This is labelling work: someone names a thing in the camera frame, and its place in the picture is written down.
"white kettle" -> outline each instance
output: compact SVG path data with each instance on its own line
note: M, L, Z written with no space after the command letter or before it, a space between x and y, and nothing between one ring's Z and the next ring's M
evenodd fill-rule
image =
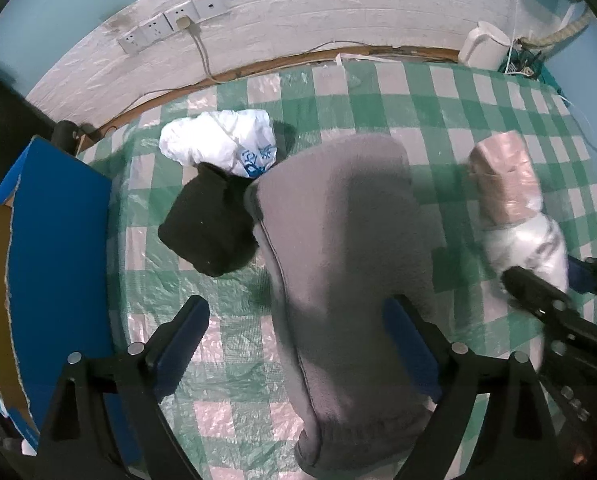
M507 34L501 29L488 22L478 22L478 27L467 34L458 53L458 62L471 68L498 70L510 44Z

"brick wallpaper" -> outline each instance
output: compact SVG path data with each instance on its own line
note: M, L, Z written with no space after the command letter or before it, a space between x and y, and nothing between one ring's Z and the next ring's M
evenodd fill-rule
M146 92L203 79L200 57L185 32L135 56L116 41L138 22L182 1L138 0L117 12L67 52L27 99L54 120L100 126ZM201 24L214 73L299 54L326 41L459 49L477 20L510 34L515 5L515 0L225 1L228 14ZM535 0L521 0L518 35L549 33L559 23Z

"gray garment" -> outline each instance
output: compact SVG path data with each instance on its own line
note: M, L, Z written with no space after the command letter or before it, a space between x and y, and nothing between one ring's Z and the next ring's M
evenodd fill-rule
M311 148L256 180L245 206L272 278L288 396L305 422L299 465L322 477L405 455L429 412L382 303L406 294L429 320L434 296L404 148L382 135Z

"wooden trim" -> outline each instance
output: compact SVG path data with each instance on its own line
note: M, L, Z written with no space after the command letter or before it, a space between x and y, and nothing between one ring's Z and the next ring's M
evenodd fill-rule
M296 56L277 57L276 59L259 61L241 68L229 70L227 72L223 72L222 74L215 75L214 79L221 82L228 82L234 79L256 75L258 73L278 70L287 65L332 60L335 59L339 54L362 54L365 56L376 56L377 54L384 56L392 54L398 56L416 56L434 61L449 62L456 62L458 59L458 51L450 48L420 46L344 46L341 48L332 48L330 50L318 50L315 52L308 52L306 54L296 54ZM210 79L203 79L203 81L200 81L196 84L183 86L179 89L159 95L154 99L150 99L149 101L146 101L143 104L131 108L127 112L123 112L114 117L111 121L103 124L98 129L98 133L102 138L105 135L117 130L121 126L130 123L151 108L156 108L157 106L164 105L170 101L173 101L174 99L177 99L178 97L202 90L203 88L214 86L215 84L216 83Z

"black rolled fabric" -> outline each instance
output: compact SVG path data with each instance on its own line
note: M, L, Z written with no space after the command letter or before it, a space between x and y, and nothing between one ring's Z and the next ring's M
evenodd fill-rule
M208 276L243 267L256 252L254 222L243 206L251 182L202 162L176 197L158 237Z

